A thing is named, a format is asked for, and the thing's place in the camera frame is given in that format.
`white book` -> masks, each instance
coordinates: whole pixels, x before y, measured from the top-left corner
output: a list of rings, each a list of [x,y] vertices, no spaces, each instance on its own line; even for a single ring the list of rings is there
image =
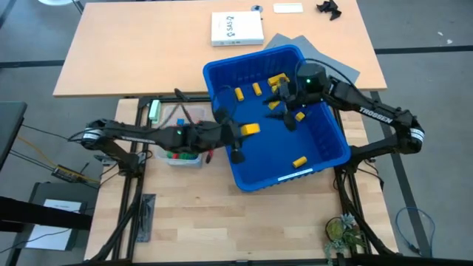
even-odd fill
[[[263,26],[259,11],[213,12],[212,46],[263,44]]]

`blue cable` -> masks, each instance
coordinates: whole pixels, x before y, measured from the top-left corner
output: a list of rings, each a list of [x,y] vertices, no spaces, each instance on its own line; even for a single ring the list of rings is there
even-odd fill
[[[422,211],[421,209],[415,208],[415,207],[404,207],[401,210],[399,210],[398,213],[396,214],[395,224],[396,224],[396,228],[398,229],[399,234],[401,235],[403,240],[407,243],[408,248],[410,250],[418,253],[421,256],[423,256],[423,254],[421,254],[419,248],[415,247],[415,245],[413,245],[411,242],[409,242],[409,240],[407,240],[407,238],[402,234],[401,229],[399,228],[399,223],[398,223],[399,214],[404,210],[418,211],[418,212],[422,213],[423,215],[425,215],[430,220],[430,222],[432,223],[432,234],[430,235],[429,244],[430,244],[430,256],[433,258],[432,246],[434,244],[433,241],[434,241],[434,234],[435,234],[435,222],[434,222],[434,220],[425,211]]]

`wooden tabletop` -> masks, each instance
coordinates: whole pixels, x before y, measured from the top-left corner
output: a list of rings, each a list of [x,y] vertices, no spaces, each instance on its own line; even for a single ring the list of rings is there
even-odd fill
[[[303,13],[276,14],[274,3],[299,2]],[[263,7],[263,45],[211,46],[211,13]],[[281,33],[304,35],[320,52],[360,72],[359,89],[386,89],[356,0],[338,0],[330,21],[314,0],[219,0],[88,3],[54,96],[203,93],[211,61],[262,50]]]
[[[198,105],[207,108],[207,119],[212,119],[209,104]],[[115,119],[133,124],[136,111],[137,100],[120,100]],[[341,116],[348,142],[366,144],[361,116],[354,112]],[[118,143],[124,149],[130,147],[128,142]],[[364,164],[360,168],[372,171]],[[143,193],[157,195],[152,238],[136,244],[133,261],[322,259],[327,242],[324,225],[341,214],[333,178],[333,170],[327,169],[243,193],[234,183],[225,149],[217,149],[211,163],[201,169],[149,159]],[[366,221],[388,248],[397,250],[378,180],[359,171],[356,181]],[[99,191],[86,259],[99,251],[117,224],[123,184],[123,177],[114,177]]]

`small plant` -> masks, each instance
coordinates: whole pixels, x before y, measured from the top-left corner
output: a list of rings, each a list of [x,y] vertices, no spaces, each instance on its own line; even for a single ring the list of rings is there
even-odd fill
[[[351,214],[342,214],[340,217],[330,219],[325,226],[325,233],[330,240],[324,249],[329,266],[333,266],[330,254],[332,249],[337,253],[343,253],[347,248],[356,248],[356,245],[365,246],[360,239],[360,228]]]

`gray floor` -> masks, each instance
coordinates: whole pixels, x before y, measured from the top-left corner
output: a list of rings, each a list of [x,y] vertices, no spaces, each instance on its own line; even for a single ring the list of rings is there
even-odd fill
[[[358,3],[375,48],[473,44],[473,1]],[[6,5],[7,0],[0,0],[0,12]],[[47,7],[35,0],[17,0],[0,29],[0,61],[64,59],[79,18],[72,5]],[[378,59],[389,87],[381,93],[383,102],[410,109],[426,130],[423,151],[402,158],[418,207],[430,214],[437,226],[434,256],[473,260],[469,239],[473,214],[467,211],[473,190],[469,176],[473,126],[468,124],[473,52],[380,55]],[[60,67],[0,69],[0,100],[26,101],[29,108],[24,123],[63,135],[81,130],[97,117],[113,117],[117,98],[53,98],[60,71]],[[371,141],[382,138],[379,123],[366,119],[365,126]],[[100,173],[101,167],[90,152],[80,146],[27,129],[20,135],[38,144],[57,163],[80,169],[90,161],[86,174],[96,177]],[[23,143],[15,143],[14,148],[35,155]],[[376,165],[386,182],[384,195],[394,224],[396,213],[405,206],[398,180],[389,156],[380,157]],[[33,184],[44,181],[59,182],[47,171],[9,157],[0,173],[0,195],[27,200]],[[407,215],[401,217],[400,226],[415,242]],[[425,226],[430,233],[429,225]],[[412,255],[396,230],[395,234],[402,253]],[[13,237],[0,233],[0,250],[10,246]],[[62,265],[79,262],[83,254],[84,247],[71,252],[26,250],[18,265]],[[7,253],[0,254],[0,265],[6,258]]]

